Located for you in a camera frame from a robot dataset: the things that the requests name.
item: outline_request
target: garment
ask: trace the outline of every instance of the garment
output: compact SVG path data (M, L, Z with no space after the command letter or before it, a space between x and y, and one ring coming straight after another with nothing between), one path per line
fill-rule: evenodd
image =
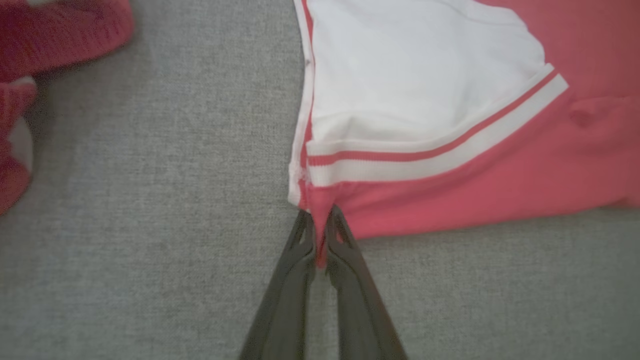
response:
M295 4L289 200L319 227L334 203L357 238L640 206L637 2Z
M30 75L102 56L126 42L128 0L0 0L0 215L29 184L33 150L22 118Z

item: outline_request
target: red fabric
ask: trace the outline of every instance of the red fabric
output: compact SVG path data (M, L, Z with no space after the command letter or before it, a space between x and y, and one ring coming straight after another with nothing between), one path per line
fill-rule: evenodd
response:
M498 146L440 176L308 186L319 226L334 202L357 238L640 206L640 3L482 2L523 18L569 91Z
M28 171L11 157L8 135L35 97L36 74L102 56L133 31L128 0L67 0L31 8L0 0L0 215L27 188Z

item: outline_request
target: gray background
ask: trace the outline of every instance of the gray background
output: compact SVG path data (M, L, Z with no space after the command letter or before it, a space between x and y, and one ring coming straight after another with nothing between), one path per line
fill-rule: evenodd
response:
M232 359L296 210L291 0L132 2L117 53L40 78L0 218L0 359ZM640 359L640 213L362 243L412 359ZM309 359L337 358L312 290Z

